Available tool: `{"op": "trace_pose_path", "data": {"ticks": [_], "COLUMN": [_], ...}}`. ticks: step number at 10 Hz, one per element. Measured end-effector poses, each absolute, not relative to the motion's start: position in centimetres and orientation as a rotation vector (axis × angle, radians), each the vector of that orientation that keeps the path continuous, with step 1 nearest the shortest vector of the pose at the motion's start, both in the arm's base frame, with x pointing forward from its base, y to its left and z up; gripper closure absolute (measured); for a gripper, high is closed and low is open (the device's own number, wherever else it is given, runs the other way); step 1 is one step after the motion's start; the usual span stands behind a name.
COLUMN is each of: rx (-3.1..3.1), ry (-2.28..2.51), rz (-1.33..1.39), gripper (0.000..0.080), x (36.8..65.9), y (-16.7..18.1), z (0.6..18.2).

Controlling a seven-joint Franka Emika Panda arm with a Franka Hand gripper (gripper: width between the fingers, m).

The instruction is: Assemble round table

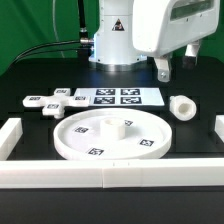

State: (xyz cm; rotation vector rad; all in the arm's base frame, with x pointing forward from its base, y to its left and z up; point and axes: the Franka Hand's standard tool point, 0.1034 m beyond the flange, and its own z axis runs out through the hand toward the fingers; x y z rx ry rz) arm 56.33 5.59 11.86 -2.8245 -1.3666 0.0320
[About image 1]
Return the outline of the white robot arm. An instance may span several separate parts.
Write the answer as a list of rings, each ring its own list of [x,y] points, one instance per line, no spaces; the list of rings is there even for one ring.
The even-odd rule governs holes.
[[[194,66],[219,14],[220,0],[99,0],[100,24],[89,61],[104,71],[130,71],[150,57],[157,79],[168,82],[172,53],[184,47],[184,65]]]

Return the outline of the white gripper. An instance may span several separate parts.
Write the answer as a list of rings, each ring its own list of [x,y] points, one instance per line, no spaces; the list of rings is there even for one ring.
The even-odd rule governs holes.
[[[163,56],[185,45],[185,69],[197,65],[202,38],[218,26],[220,0],[134,0],[132,39],[136,50],[155,58],[157,79],[169,82],[171,59]]]

